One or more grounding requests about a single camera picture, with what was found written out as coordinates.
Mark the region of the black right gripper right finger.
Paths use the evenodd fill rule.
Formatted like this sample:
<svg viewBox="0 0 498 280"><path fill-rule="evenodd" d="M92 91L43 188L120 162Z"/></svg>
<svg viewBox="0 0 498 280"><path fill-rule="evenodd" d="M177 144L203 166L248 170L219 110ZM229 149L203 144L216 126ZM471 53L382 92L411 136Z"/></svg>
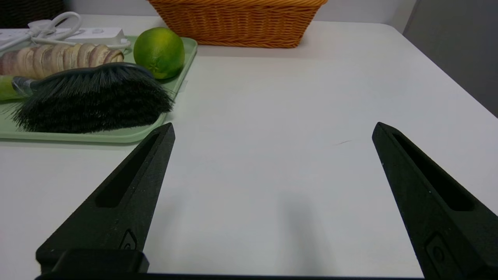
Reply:
<svg viewBox="0 0 498 280"><path fill-rule="evenodd" d="M424 278L496 280L496 214L393 126L372 141Z"/></svg>

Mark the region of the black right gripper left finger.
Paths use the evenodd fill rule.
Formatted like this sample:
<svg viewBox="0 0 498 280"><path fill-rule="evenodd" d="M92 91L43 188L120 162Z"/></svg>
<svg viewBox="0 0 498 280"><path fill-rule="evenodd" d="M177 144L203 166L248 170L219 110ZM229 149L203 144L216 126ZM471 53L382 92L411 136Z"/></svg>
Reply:
<svg viewBox="0 0 498 280"><path fill-rule="evenodd" d="M41 274L146 273L144 247L175 142L154 129L36 250Z"/></svg>

